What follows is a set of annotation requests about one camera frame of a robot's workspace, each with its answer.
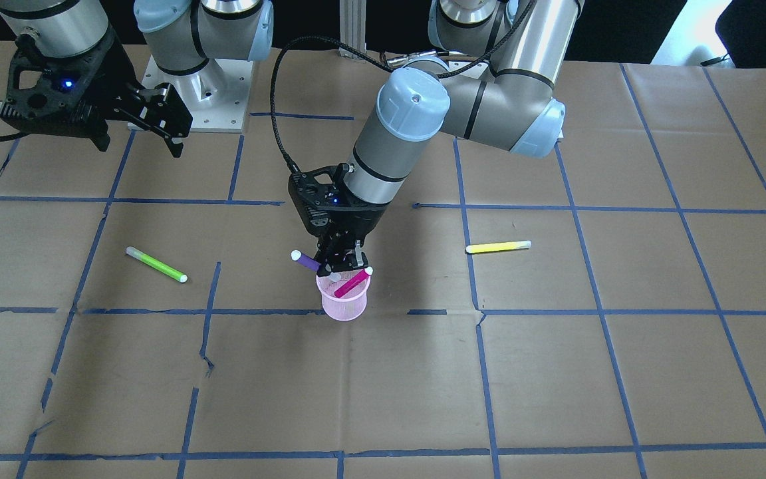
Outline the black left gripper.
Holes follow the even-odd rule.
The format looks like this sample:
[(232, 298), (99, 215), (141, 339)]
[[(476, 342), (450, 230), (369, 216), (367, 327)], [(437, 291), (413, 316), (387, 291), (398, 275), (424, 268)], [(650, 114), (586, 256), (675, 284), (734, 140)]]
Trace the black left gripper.
[(288, 192), (302, 224), (317, 238), (319, 277), (344, 271), (347, 256), (349, 271), (370, 265), (362, 246), (388, 207), (356, 197), (344, 182), (347, 173), (342, 163), (310, 172), (295, 167), (289, 176)]

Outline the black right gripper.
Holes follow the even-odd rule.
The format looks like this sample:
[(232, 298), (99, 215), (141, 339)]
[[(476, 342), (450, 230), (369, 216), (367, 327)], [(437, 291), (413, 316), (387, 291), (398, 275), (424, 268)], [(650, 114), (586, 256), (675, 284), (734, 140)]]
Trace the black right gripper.
[(29, 33), (15, 44), (0, 107), (6, 124), (25, 134), (87, 138), (106, 150), (107, 121), (130, 121), (160, 136), (174, 158), (182, 155), (192, 114), (173, 84), (143, 88), (115, 31), (75, 57), (46, 57)]

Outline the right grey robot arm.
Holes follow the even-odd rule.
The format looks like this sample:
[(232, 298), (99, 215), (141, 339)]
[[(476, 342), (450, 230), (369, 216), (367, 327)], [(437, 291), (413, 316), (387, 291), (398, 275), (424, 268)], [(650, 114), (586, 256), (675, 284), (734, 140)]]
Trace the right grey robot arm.
[(271, 1), (124, 1), (157, 74), (134, 69), (103, 1), (0, 1), (15, 34), (0, 119), (15, 136), (91, 140), (104, 151), (109, 122), (151, 132), (174, 158), (208, 113), (238, 98), (226, 63), (264, 61)]

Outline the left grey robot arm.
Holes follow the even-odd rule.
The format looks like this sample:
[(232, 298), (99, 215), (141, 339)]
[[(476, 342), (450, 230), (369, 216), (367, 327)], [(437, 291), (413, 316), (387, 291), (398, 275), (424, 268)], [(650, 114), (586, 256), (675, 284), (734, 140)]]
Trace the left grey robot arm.
[(442, 51), (484, 65), (476, 77), (438, 53), (386, 65), (389, 78), (346, 161), (302, 172), (285, 155), (288, 191), (317, 238), (320, 277), (365, 269), (366, 236), (439, 132), (544, 157), (559, 142), (565, 104), (555, 83), (582, 1), (434, 1), (428, 35)]

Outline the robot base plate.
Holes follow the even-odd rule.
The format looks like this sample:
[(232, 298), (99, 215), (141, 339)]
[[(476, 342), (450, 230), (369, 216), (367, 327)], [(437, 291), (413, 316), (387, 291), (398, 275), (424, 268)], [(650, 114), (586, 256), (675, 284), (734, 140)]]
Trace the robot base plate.
[(151, 57), (142, 82), (146, 87), (170, 82), (177, 88), (193, 118), (191, 132), (242, 133), (256, 67), (252, 61), (211, 59), (199, 72), (173, 76)]

